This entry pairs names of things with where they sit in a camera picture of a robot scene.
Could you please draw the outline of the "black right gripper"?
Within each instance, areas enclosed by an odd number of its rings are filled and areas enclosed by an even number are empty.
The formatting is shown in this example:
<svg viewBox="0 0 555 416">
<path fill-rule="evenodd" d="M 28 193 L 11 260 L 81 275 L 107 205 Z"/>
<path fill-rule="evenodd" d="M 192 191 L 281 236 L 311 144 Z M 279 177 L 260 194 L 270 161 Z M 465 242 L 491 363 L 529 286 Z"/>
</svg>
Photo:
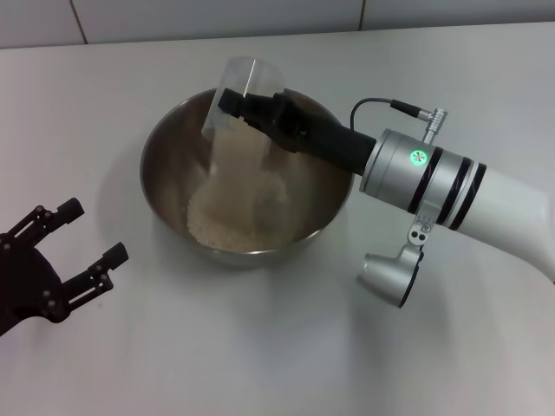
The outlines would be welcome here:
<svg viewBox="0 0 555 416">
<path fill-rule="evenodd" d="M 245 94 L 226 88 L 218 100 L 224 113 L 266 134 L 283 149 L 325 160 L 363 175 L 376 139 L 306 112 L 285 94 Z"/>
</svg>

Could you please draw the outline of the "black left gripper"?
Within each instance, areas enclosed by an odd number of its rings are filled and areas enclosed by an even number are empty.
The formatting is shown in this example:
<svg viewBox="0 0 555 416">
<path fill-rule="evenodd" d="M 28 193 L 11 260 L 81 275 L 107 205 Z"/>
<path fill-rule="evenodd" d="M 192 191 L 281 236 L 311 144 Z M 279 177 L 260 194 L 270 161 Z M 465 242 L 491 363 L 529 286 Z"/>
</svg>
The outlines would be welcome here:
<svg viewBox="0 0 555 416">
<path fill-rule="evenodd" d="M 117 243 L 82 273 L 62 282 L 50 262 L 35 248 L 48 234 L 84 214 L 71 198 L 56 211 L 38 205 L 1 236 L 1 333 L 20 322 L 42 317 L 53 323 L 114 288 L 109 271 L 128 260 Z"/>
</svg>

